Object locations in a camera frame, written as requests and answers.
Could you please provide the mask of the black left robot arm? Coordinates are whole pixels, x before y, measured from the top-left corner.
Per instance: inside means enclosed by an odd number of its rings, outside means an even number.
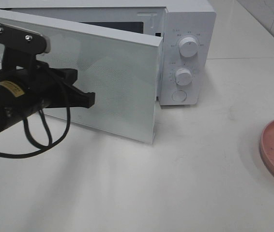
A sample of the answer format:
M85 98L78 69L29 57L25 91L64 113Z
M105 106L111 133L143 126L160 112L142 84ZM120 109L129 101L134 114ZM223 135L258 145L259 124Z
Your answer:
M18 122L23 122L27 140L37 148L25 154L0 152L1 158L25 159L40 155L64 140L71 124L71 108L91 108L95 93L83 92L73 86L77 70L54 69L36 59L46 48L13 48L5 46L0 69L0 133ZM62 136L53 140L43 109L64 108L66 127ZM30 132L28 117L38 113L47 133L46 145L34 139Z

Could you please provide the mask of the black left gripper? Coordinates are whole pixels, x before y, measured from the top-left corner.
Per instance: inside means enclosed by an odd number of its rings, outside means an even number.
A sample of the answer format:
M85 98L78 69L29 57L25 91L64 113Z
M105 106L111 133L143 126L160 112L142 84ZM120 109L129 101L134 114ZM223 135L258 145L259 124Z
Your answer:
M27 92L49 101L49 108L91 108L95 104L94 92L82 92L75 87L67 90L65 87L64 84L73 85L77 81L78 70L51 68L36 56L4 48L0 81L21 84Z

